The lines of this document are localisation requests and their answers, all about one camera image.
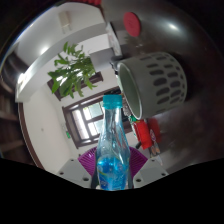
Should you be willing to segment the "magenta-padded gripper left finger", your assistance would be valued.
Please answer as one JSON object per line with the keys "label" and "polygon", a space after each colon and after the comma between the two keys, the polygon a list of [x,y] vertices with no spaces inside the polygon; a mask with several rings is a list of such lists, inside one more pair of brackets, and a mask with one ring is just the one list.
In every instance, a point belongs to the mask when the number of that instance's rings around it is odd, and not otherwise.
{"label": "magenta-padded gripper left finger", "polygon": [[83,188],[96,189],[98,179],[95,153],[96,148],[92,148],[77,159],[70,158],[57,172],[57,175]]}

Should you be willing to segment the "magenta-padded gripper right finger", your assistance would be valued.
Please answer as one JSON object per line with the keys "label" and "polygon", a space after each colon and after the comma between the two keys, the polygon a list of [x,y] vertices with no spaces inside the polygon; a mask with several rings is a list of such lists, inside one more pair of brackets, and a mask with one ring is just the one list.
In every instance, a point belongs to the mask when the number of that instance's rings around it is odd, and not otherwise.
{"label": "magenta-padded gripper right finger", "polygon": [[130,148],[129,188],[140,188],[168,175],[156,158],[147,159],[137,149]]}

